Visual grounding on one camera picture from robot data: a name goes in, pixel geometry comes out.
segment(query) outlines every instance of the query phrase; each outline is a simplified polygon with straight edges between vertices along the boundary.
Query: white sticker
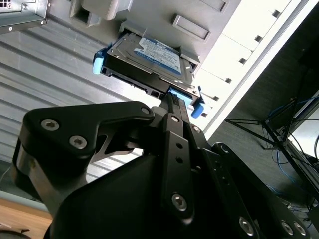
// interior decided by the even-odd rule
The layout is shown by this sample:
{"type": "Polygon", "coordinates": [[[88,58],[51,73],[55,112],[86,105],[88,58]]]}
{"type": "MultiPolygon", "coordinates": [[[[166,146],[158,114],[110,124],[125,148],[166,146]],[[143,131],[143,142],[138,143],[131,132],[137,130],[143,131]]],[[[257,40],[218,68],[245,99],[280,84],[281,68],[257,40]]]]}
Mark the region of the white sticker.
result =
{"type": "Polygon", "coordinates": [[[175,74],[181,75],[179,55],[175,50],[151,39],[142,38],[140,46],[143,49],[134,49],[135,54],[168,69],[175,74]]]}

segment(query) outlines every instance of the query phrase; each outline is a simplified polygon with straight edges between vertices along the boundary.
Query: metal bolt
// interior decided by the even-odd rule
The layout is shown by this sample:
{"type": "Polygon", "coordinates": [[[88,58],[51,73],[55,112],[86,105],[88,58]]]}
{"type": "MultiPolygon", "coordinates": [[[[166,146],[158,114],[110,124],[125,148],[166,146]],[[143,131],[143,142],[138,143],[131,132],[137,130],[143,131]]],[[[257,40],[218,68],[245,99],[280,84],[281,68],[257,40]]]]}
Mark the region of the metal bolt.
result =
{"type": "Polygon", "coordinates": [[[297,228],[297,230],[300,232],[301,235],[303,235],[303,236],[306,235],[305,229],[304,229],[302,226],[300,226],[299,223],[294,222],[294,225],[295,225],[295,227],[297,228]]]}
{"type": "Polygon", "coordinates": [[[293,235],[294,231],[291,229],[291,227],[285,222],[285,221],[281,221],[281,225],[283,226],[283,228],[285,229],[285,231],[289,234],[289,235],[293,235]]]}
{"type": "Polygon", "coordinates": [[[243,217],[239,217],[239,225],[240,225],[241,229],[244,230],[244,232],[247,235],[249,235],[250,237],[252,237],[254,235],[253,227],[250,225],[249,221],[247,221],[243,217]]]}
{"type": "Polygon", "coordinates": [[[172,116],[171,119],[172,119],[173,121],[175,121],[175,122],[179,122],[179,119],[176,118],[175,116],[172,116]]]}
{"type": "Polygon", "coordinates": [[[197,126],[193,126],[193,129],[197,132],[200,133],[200,129],[197,126]]]}
{"type": "Polygon", "coordinates": [[[221,150],[223,150],[225,153],[229,153],[229,152],[225,149],[225,147],[224,147],[223,145],[221,145],[220,148],[221,148],[221,150]]]}
{"type": "Polygon", "coordinates": [[[185,198],[183,198],[180,194],[175,193],[173,194],[171,201],[173,202],[174,206],[179,210],[179,211],[185,211],[187,208],[187,203],[185,198]]]}
{"type": "Polygon", "coordinates": [[[150,113],[150,111],[148,110],[148,109],[146,109],[146,108],[142,108],[142,111],[145,113],[145,114],[149,114],[150,113]]]}
{"type": "Polygon", "coordinates": [[[45,119],[41,122],[42,128],[48,130],[48,131],[56,131],[60,128],[60,125],[57,121],[52,119],[45,119]]]}
{"type": "Polygon", "coordinates": [[[23,10],[28,10],[28,8],[29,8],[29,7],[28,7],[27,4],[22,4],[22,9],[23,9],[23,10]]]}
{"type": "Polygon", "coordinates": [[[77,149],[83,149],[87,146],[87,141],[85,140],[85,138],[75,135],[72,136],[69,140],[70,145],[72,145],[73,147],[77,148],[77,149]]]}

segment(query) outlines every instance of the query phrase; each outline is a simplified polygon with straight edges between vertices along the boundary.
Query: white panel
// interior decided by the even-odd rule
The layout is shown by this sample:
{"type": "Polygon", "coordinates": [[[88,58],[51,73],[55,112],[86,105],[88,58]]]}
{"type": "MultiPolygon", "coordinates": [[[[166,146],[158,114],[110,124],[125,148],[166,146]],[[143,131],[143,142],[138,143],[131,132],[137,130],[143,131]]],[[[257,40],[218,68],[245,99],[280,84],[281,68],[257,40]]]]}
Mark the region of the white panel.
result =
{"type": "Polygon", "coordinates": [[[231,84],[226,83],[217,76],[200,69],[195,76],[196,83],[202,87],[202,92],[214,97],[217,96],[220,99],[227,97],[231,90],[231,84]]]}
{"type": "Polygon", "coordinates": [[[227,36],[221,35],[202,64],[202,69],[223,80],[230,78],[232,81],[238,82],[243,76],[243,64],[239,60],[241,58],[247,60],[250,55],[249,49],[227,36]]]}
{"type": "Polygon", "coordinates": [[[254,50],[256,36],[264,37],[276,21],[266,0],[242,0],[223,34],[244,47],[254,50]]]}

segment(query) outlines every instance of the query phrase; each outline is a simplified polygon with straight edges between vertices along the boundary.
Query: black cable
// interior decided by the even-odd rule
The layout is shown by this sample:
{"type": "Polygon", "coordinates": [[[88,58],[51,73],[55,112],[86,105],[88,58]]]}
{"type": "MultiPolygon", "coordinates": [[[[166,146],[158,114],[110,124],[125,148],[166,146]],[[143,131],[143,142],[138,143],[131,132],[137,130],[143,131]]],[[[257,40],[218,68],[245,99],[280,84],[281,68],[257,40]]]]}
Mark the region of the black cable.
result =
{"type": "Polygon", "coordinates": [[[301,146],[300,146],[300,144],[298,143],[298,141],[296,140],[296,138],[295,138],[290,132],[288,132],[288,134],[290,134],[290,135],[292,136],[292,138],[294,138],[294,140],[296,141],[297,145],[299,146],[301,152],[303,153],[304,157],[305,157],[306,159],[308,159],[308,157],[306,156],[305,152],[304,152],[303,149],[301,148],[301,146]]]}
{"type": "Polygon", "coordinates": [[[263,131],[264,138],[266,138],[265,132],[264,132],[264,127],[261,127],[261,130],[263,131]]]}
{"type": "Polygon", "coordinates": [[[271,151],[271,158],[272,158],[272,159],[273,159],[273,161],[274,161],[275,163],[277,163],[278,165],[279,165],[279,164],[286,164],[286,163],[289,163],[289,161],[284,162],[284,163],[279,163],[279,162],[277,162],[277,161],[274,159],[273,151],[271,151]]]}
{"type": "Polygon", "coordinates": [[[317,157],[317,144],[318,144],[318,141],[319,141],[319,135],[318,135],[318,137],[315,140],[315,146],[314,146],[315,157],[319,161],[319,159],[317,157]]]}

